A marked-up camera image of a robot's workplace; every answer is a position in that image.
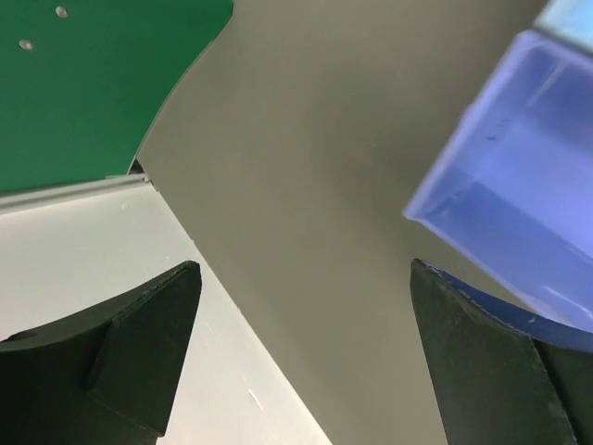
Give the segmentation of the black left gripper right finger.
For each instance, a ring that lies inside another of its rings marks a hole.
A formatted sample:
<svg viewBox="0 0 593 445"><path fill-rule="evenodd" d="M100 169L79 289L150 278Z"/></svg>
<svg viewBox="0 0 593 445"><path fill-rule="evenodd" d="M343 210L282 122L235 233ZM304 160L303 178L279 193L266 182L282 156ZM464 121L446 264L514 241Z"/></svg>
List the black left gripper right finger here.
<svg viewBox="0 0 593 445"><path fill-rule="evenodd" d="M591 333L422 260L410 295L448 443L591 443Z"/></svg>

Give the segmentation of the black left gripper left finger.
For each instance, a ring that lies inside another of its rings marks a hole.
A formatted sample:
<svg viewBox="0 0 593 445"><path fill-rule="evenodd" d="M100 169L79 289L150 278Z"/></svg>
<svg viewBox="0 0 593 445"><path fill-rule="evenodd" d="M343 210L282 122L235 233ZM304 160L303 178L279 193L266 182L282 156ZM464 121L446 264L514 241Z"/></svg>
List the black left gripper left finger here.
<svg viewBox="0 0 593 445"><path fill-rule="evenodd" d="M202 289L185 261L1 343L4 444L154 444L170 421Z"/></svg>

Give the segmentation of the purple drawer box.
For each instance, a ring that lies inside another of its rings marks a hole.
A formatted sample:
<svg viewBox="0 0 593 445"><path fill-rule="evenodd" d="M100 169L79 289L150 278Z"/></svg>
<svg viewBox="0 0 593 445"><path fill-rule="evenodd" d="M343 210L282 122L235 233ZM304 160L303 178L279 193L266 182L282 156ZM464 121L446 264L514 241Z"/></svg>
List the purple drawer box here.
<svg viewBox="0 0 593 445"><path fill-rule="evenodd" d="M541 315L592 327L592 59L520 33L404 210Z"/></svg>

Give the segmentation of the sky blue drawer box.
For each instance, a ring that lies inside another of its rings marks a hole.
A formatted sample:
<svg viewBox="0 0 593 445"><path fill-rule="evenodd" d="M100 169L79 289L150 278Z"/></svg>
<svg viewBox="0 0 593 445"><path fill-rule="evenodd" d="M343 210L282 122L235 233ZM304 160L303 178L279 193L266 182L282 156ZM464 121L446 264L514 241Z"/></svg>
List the sky blue drawer box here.
<svg viewBox="0 0 593 445"><path fill-rule="evenodd" d="M588 53L593 45L593 1L551 0L536 17L534 26Z"/></svg>

